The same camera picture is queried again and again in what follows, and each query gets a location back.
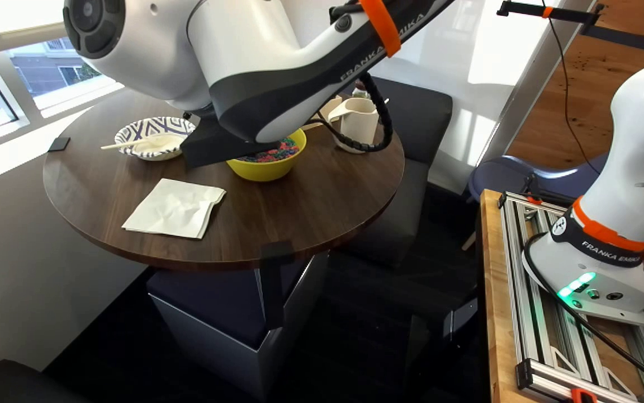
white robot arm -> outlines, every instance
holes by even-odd
[[[354,0],[306,48],[279,0],[65,0],[63,13],[99,71],[187,109],[214,104],[236,136],[273,144],[386,56],[369,10],[407,40],[449,2]]]
[[[524,265],[579,312],[644,324],[644,70],[618,89],[610,115],[600,180],[528,247]]]

round wooden table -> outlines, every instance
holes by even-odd
[[[399,138],[382,153],[349,155],[325,128],[306,131],[309,146],[295,169],[271,184],[239,180],[227,163],[187,170],[181,159],[152,163],[102,150],[125,124],[167,115],[179,117],[129,89],[108,97],[63,132],[72,144],[49,153],[44,165],[45,192],[65,221],[104,248],[152,266],[246,269],[275,243],[290,243],[294,255],[314,255],[363,230],[404,182]],[[162,178],[227,191],[203,240],[122,229]]]

black floor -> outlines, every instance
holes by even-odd
[[[389,274],[334,253],[322,297],[268,400],[404,400],[409,359],[425,342],[414,339],[419,324],[439,322],[480,285],[480,252],[462,252],[473,229],[475,207],[457,196],[430,191],[423,229],[405,271]],[[146,296],[149,276],[138,280],[45,374],[102,403],[255,400],[179,351]],[[485,383],[484,365],[468,365],[485,362],[484,351],[485,346],[476,342],[473,359],[462,359],[457,374],[464,371],[466,381],[452,386],[458,400],[470,400],[464,394]],[[442,381],[420,396],[452,400],[449,394]]]

white wall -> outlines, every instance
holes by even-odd
[[[328,6],[341,0],[282,0],[301,43],[328,27]],[[566,0],[588,10],[593,0]],[[457,0],[409,38],[372,75],[455,97],[455,117],[439,149],[430,182],[462,192],[468,175],[487,155],[502,155],[551,78],[559,52],[541,18],[499,18],[502,0]],[[561,40],[572,24],[557,24]]]
[[[69,122],[0,146],[0,359],[34,370],[143,271],[83,240],[45,198],[40,155]]]

white napkin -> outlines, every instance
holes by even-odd
[[[123,229],[201,240],[225,196],[225,189],[162,180],[123,221]]]

